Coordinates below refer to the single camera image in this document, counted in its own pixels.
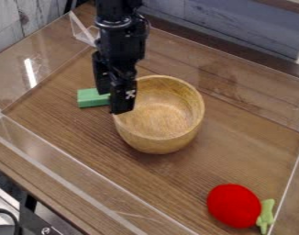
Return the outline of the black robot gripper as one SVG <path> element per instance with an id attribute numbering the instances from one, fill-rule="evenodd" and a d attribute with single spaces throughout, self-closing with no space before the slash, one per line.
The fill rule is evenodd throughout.
<path id="1" fill-rule="evenodd" d="M 101 95 L 110 93 L 110 112 L 118 115 L 134 106 L 134 66 L 144 58 L 149 22 L 144 17 L 121 17 L 118 20 L 97 17 L 96 26 L 97 51 L 92 54 L 96 88 Z"/>

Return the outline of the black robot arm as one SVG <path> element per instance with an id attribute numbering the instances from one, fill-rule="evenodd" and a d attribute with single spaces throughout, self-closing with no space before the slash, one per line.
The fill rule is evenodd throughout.
<path id="1" fill-rule="evenodd" d="M 92 54 L 97 92 L 109 94 L 110 113 L 130 111 L 137 94 L 136 64 L 144 58 L 149 22 L 138 13 L 141 0 L 94 0 L 97 50 Z"/>

